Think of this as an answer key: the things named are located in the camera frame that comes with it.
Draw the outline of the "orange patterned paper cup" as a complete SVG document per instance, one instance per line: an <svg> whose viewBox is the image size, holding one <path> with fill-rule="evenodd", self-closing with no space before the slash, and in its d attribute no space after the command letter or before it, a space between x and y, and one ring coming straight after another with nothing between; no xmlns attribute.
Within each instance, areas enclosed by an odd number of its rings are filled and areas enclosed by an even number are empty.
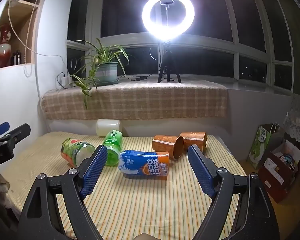
<svg viewBox="0 0 300 240"><path fill-rule="evenodd" d="M178 160L184 149L184 139L181 136L156 135L152 139L152 148L156 152L168 152L169 158Z"/></svg>

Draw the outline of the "red cardboard box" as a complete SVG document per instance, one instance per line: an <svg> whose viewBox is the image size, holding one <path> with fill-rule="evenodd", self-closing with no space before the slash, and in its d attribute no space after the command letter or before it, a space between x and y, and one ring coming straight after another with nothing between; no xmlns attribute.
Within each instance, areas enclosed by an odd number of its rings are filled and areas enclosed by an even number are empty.
<svg viewBox="0 0 300 240"><path fill-rule="evenodd" d="M300 149L288 140L271 151L258 171L266 191L276 203L283 201L296 178Z"/></svg>

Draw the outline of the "green red label bottle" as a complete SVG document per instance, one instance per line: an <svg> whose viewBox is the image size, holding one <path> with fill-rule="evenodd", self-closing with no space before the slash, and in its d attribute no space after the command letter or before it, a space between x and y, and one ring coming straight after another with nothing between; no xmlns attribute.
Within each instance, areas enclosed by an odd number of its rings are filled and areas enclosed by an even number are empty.
<svg viewBox="0 0 300 240"><path fill-rule="evenodd" d="M77 168L84 159L90 158L95 151L95 147L85 141L75 138L66 138L61 145L61 157L65 159L71 167Z"/></svg>

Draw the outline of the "red white ceramic vase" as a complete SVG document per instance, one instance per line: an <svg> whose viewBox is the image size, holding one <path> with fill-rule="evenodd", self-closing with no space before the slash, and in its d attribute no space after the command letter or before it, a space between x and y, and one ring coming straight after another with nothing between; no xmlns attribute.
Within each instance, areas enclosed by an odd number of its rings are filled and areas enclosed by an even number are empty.
<svg viewBox="0 0 300 240"><path fill-rule="evenodd" d="M11 45L11 25L3 24L0 26L0 68L6 67L12 55Z"/></svg>

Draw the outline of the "small dark bottle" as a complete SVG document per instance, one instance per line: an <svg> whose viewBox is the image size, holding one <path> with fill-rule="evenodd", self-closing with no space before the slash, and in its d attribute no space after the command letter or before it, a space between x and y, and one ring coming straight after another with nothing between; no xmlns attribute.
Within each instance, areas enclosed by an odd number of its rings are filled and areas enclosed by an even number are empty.
<svg viewBox="0 0 300 240"><path fill-rule="evenodd" d="M20 50L17 50L15 53L13 53L11 58L12 65L19 65L22 64L22 58L21 58L21 52Z"/></svg>

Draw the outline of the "white power strip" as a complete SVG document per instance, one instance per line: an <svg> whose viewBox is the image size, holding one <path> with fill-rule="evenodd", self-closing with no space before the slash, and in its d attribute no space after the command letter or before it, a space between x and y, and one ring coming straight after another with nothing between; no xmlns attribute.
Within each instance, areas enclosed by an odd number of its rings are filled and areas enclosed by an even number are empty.
<svg viewBox="0 0 300 240"><path fill-rule="evenodd" d="M68 88L73 87L72 77L69 76L69 75L65 75L64 73L62 73L62 74L61 74L60 81L61 81L61 86L62 86L64 89L68 89Z"/></svg>

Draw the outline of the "white lace cloth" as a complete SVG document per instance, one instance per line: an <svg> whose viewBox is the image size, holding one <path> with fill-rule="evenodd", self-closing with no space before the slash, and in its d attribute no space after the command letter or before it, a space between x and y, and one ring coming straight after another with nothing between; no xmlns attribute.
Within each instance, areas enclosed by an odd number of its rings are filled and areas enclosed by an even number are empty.
<svg viewBox="0 0 300 240"><path fill-rule="evenodd" d="M300 143L300 113L287 112L283 128L290 137Z"/></svg>

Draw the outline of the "white plastic jar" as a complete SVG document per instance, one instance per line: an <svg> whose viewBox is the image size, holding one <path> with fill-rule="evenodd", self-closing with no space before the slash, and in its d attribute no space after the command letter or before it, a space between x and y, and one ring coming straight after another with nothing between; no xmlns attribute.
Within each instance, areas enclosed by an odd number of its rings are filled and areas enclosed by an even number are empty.
<svg viewBox="0 0 300 240"><path fill-rule="evenodd" d="M96 134L99 137L105 137L112 130L122 131L120 120L116 119L98 119L96 122Z"/></svg>

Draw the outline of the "green tea bottle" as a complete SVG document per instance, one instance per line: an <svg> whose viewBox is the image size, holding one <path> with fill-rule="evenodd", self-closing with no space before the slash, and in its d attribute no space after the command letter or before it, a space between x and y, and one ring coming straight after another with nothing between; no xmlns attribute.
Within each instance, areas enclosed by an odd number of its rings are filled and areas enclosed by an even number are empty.
<svg viewBox="0 0 300 240"><path fill-rule="evenodd" d="M122 133L115 129L111 130L106 135L103 146L107 148L106 166L116 166L122 149Z"/></svg>

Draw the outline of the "blue orange Arctic Ocean bottle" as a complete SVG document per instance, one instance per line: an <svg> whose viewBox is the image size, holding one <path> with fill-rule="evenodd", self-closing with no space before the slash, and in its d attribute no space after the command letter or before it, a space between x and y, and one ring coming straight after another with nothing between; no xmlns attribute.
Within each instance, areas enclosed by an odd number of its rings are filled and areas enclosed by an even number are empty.
<svg viewBox="0 0 300 240"><path fill-rule="evenodd" d="M169 164L168 152L126 150L120 153L118 169L130 176L167 177Z"/></svg>

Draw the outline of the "potted spider plant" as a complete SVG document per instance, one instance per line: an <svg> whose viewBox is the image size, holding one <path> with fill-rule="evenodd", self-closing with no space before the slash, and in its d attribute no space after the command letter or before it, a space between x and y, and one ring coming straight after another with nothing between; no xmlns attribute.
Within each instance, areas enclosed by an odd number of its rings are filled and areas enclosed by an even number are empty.
<svg viewBox="0 0 300 240"><path fill-rule="evenodd" d="M88 107L88 99L92 97L92 89L103 85L117 83L117 68L120 67L125 74L125 66L122 63L123 57L129 63L129 57L125 49L118 44L104 46L99 38L97 45L83 40L90 46L90 51L79 58L83 66L71 75L73 83L79 87L83 93L85 108Z"/></svg>

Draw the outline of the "plaid beige windowsill cloth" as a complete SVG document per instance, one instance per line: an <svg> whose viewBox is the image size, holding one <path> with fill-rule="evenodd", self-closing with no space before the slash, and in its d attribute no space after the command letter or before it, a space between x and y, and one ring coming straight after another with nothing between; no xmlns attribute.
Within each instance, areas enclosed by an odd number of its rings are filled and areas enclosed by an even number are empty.
<svg viewBox="0 0 300 240"><path fill-rule="evenodd" d="M93 88L89 96L69 88L46 93L41 103L48 120L222 118L227 106L227 88L206 80L121 81Z"/></svg>

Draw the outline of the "wooden wall shelf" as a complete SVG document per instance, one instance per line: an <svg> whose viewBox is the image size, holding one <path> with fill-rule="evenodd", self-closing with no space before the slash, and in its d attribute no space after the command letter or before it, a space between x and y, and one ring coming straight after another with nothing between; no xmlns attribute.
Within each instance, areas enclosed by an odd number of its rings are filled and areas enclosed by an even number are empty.
<svg viewBox="0 0 300 240"><path fill-rule="evenodd" d="M22 64L34 63L34 31L37 26L37 11L39 5L24 0L14 3L7 0L0 15L0 26L11 25L11 45L12 55L17 50L21 52ZM13 66L11 58L6 67Z"/></svg>

